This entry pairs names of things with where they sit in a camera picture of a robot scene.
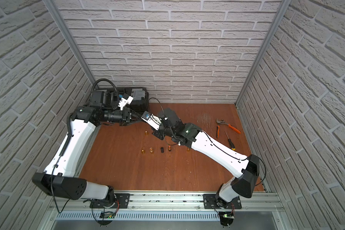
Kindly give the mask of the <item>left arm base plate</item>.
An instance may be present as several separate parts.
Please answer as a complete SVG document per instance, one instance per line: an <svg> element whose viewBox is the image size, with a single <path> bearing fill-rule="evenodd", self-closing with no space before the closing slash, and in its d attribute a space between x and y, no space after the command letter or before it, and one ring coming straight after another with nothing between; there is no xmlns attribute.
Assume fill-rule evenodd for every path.
<svg viewBox="0 0 345 230"><path fill-rule="evenodd" d="M131 194L129 193L116 193L108 194L105 199L92 199L90 203L91 209L127 209Z"/></svg>

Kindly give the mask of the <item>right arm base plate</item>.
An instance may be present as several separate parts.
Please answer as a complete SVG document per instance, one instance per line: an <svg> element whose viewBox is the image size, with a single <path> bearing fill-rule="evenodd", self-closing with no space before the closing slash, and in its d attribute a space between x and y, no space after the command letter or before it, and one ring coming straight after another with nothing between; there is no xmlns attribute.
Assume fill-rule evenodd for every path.
<svg viewBox="0 0 345 230"><path fill-rule="evenodd" d="M219 198L216 194L203 194L204 209L242 209L240 198L237 196L232 201L227 202Z"/></svg>

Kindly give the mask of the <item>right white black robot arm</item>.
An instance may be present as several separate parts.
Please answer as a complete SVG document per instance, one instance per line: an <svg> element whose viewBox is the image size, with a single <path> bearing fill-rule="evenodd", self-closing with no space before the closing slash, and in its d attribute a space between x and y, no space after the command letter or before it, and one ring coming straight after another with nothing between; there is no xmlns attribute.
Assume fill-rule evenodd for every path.
<svg viewBox="0 0 345 230"><path fill-rule="evenodd" d="M216 194L220 206L238 196L252 197L259 176L259 157L253 154L245 156L226 147L197 125L183 123L169 108L158 116L146 111L142 119L152 127L155 137L163 140L165 136L169 136L179 146L186 146L210 157L233 175Z"/></svg>

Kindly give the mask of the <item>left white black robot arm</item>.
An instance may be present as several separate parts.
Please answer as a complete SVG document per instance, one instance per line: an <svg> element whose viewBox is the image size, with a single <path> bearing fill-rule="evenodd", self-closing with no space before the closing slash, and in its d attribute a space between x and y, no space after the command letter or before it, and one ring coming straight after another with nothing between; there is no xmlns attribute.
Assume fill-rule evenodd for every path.
<svg viewBox="0 0 345 230"><path fill-rule="evenodd" d="M92 106L77 107L68 116L67 135L59 150L42 173L34 174L32 182L52 197L94 200L100 201L104 206L112 206L116 200L113 188L76 178L77 165L89 138L99 125L102 123L129 125L141 119L140 113L127 107L121 110Z"/></svg>

